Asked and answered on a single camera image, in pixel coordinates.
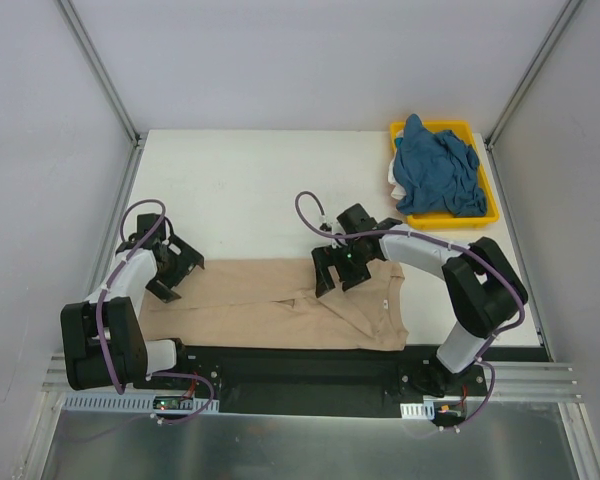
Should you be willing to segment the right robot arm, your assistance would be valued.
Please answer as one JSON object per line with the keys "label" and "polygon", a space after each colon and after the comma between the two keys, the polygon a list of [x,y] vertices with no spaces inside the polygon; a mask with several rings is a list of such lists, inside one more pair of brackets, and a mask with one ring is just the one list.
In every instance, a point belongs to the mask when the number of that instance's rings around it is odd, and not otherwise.
{"label": "right robot arm", "polygon": [[339,233],[328,224],[320,226],[319,234],[331,242],[311,252],[317,296],[370,280],[373,260],[409,265],[445,283],[456,322],[429,362],[410,375],[415,390],[438,398],[453,394],[464,385],[465,372],[503,332],[504,323],[523,319],[528,293],[495,240],[454,243],[394,218],[378,222],[359,204],[337,222]]}

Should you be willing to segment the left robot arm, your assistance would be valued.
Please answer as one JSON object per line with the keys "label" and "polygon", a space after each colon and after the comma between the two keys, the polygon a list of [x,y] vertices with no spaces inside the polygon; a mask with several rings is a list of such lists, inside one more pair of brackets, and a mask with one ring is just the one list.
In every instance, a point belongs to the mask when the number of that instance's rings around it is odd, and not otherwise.
{"label": "left robot arm", "polygon": [[65,369],[70,387],[87,390],[139,384],[156,373],[168,388],[184,387],[191,365],[178,338],[148,341],[139,325],[146,293],[167,304],[204,257],[175,235],[156,213],[137,217],[136,232],[116,250],[103,285],[60,314]]}

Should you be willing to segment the beige t shirt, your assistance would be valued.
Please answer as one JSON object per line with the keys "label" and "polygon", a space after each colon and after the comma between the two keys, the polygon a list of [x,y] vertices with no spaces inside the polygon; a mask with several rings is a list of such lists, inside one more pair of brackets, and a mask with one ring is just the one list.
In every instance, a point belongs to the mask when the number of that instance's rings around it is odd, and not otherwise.
{"label": "beige t shirt", "polygon": [[147,340],[190,346],[400,351],[402,268],[374,260],[369,271],[362,284],[318,297],[309,259],[214,260],[177,286],[179,299],[146,294],[139,325]]}

